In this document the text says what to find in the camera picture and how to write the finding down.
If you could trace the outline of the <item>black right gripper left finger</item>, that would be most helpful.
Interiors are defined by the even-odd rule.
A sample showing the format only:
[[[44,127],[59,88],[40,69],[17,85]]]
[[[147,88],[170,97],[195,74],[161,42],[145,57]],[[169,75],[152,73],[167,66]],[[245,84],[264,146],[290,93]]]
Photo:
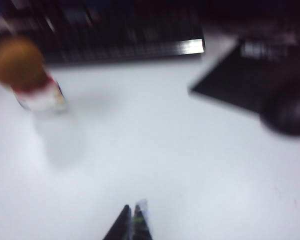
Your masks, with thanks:
[[[131,221],[132,211],[130,206],[126,204],[103,240],[130,240],[132,232]]]

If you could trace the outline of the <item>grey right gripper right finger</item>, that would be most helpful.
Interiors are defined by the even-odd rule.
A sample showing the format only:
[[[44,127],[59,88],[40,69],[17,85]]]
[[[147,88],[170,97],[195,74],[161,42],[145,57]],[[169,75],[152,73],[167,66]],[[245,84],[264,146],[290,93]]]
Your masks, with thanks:
[[[141,199],[135,204],[132,218],[132,239],[152,240],[151,230],[148,223],[148,201]]]

